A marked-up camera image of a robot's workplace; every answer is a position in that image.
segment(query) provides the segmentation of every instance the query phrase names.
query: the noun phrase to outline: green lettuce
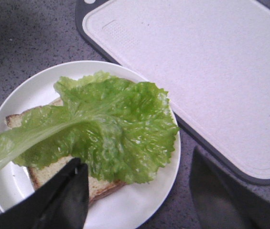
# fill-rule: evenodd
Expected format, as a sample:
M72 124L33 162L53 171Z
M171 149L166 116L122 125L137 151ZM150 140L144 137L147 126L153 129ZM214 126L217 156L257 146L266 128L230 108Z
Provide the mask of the green lettuce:
M170 162L179 130L167 92L98 72L54 84L63 106L31 109L22 125L0 134L0 169L8 162L43 168L79 157L102 180L145 183Z

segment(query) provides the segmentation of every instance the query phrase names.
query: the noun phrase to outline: white bread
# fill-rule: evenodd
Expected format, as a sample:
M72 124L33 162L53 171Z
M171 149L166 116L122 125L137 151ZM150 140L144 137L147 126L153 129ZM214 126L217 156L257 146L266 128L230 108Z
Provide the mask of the white bread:
M62 105L63 102L60 98L54 100L51 105ZM12 114L5 118L6 125L9 128L19 127L21 126L22 116L25 114L24 111L21 114ZM31 182L33 184L34 189L40 188L44 183L46 183L50 178L52 178L61 168L63 168L68 161L72 159L71 156L66 156L60 158L57 162L50 164L48 167L44 167L43 169L37 169L34 167L28 167L29 175L31 178ZM97 180L91 176L88 177L89 181L89 205L98 199L101 199L122 186L125 185L122 181L108 182L105 180Z

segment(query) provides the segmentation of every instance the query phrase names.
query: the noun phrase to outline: gray countertop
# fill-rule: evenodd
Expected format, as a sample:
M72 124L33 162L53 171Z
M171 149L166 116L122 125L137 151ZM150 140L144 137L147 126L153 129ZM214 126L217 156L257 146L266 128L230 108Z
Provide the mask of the gray countertop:
M270 0L262 1L270 7ZM63 62L101 60L75 26L76 1L0 1L0 105L30 76ZM181 131L182 156L176 182L159 210L140 228L200 228L189 190L193 149ZM270 200L270 186L248 185Z

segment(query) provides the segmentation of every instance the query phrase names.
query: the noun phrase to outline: white plate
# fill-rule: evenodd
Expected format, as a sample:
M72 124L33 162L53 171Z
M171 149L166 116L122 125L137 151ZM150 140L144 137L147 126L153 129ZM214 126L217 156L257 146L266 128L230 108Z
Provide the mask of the white plate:
M0 133L6 130L4 118L26 109L45 105L59 96L53 84L60 76L79 79L103 70L134 82L146 81L124 67L108 62L77 61L48 68L22 83L0 107ZM127 185L97 201L87 215L85 229L134 229L144 223L163 203L175 181L180 162L180 136L177 135L171 163L161 168L149 184ZM9 163L0 171L0 209L7 210L33 192L24 169Z

